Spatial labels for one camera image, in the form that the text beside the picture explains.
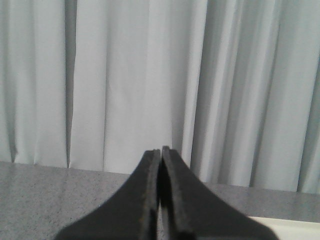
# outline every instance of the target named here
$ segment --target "white curtain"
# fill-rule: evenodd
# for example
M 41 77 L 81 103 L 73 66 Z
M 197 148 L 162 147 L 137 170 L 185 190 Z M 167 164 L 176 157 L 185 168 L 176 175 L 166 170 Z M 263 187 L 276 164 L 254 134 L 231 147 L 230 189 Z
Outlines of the white curtain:
M 0 0 L 0 161 L 320 193 L 320 1 Z

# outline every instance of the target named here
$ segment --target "white tray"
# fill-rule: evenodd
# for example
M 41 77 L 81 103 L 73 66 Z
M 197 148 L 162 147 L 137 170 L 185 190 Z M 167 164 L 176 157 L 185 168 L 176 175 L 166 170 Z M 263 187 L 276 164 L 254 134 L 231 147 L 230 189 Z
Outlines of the white tray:
M 280 240 L 320 240 L 320 223 L 251 217 L 271 228 Z

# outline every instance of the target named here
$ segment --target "speckled granite surface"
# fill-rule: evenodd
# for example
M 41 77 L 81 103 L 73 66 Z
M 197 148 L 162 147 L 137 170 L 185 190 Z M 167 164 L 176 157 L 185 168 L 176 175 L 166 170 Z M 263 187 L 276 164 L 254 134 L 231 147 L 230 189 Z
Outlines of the speckled granite surface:
M 0 240 L 51 240 L 108 199 L 126 174 L 0 162 Z M 320 196 L 208 185 L 249 216 L 320 223 Z

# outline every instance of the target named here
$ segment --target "fabric drape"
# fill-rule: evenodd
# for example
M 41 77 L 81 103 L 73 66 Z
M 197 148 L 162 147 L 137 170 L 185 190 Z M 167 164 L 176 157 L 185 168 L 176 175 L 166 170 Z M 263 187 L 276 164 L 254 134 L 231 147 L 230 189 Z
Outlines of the fabric drape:
M 0 161 L 320 193 L 317 0 L 0 1 Z

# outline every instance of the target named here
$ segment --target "black clamp jaw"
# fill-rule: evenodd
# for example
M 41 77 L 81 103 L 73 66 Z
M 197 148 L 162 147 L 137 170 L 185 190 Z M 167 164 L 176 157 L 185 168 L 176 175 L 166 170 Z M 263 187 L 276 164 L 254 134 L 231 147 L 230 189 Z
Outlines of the black clamp jaw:
M 156 240 L 160 203 L 169 240 L 279 240 L 213 194 L 167 146 L 162 156 L 145 151 L 109 200 L 55 240 Z

